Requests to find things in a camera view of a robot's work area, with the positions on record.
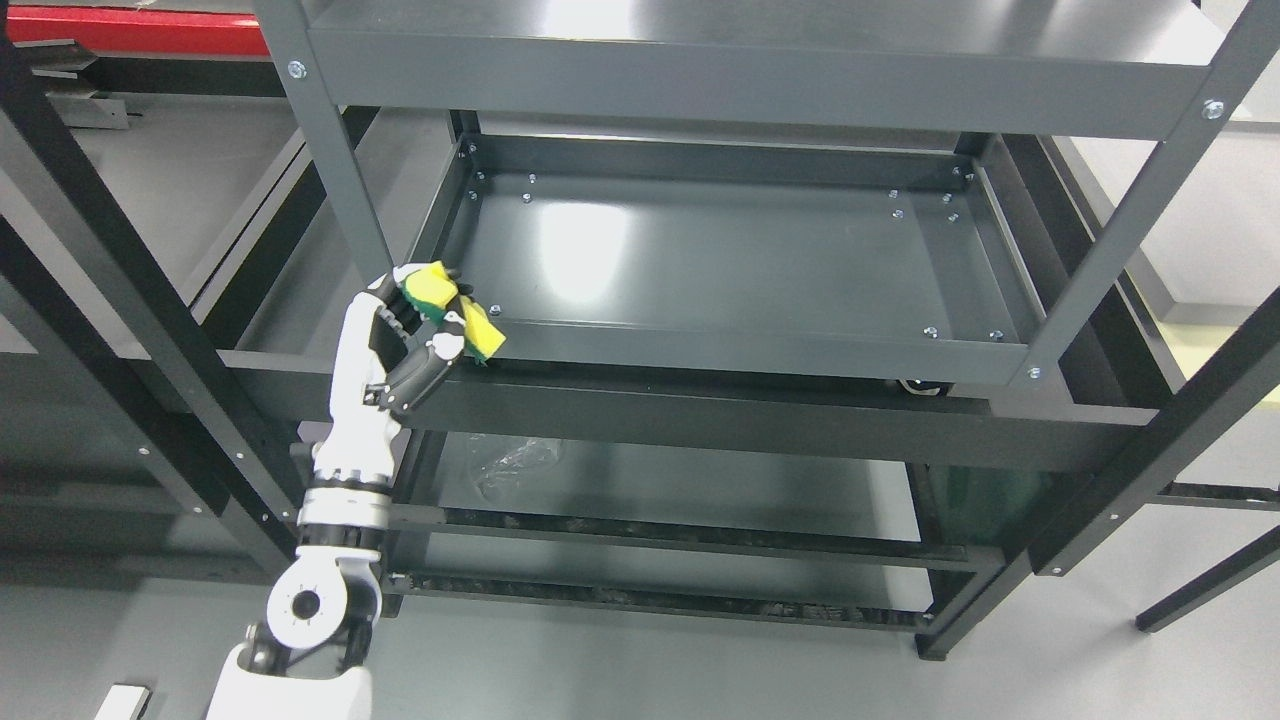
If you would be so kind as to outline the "white robotic left hand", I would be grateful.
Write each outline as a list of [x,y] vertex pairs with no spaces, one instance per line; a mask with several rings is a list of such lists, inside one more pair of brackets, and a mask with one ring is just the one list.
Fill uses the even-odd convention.
[[436,328],[401,293],[406,265],[361,288],[346,307],[328,400],[332,427],[314,448],[312,489],[388,493],[390,442],[465,354],[453,323]]

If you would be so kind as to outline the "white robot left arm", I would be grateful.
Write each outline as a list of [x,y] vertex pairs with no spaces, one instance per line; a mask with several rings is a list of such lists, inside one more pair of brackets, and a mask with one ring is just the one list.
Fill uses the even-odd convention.
[[366,667],[383,606],[374,568],[388,529],[390,479],[317,479],[297,512],[294,561],[265,618],[223,664],[209,719],[369,719]]

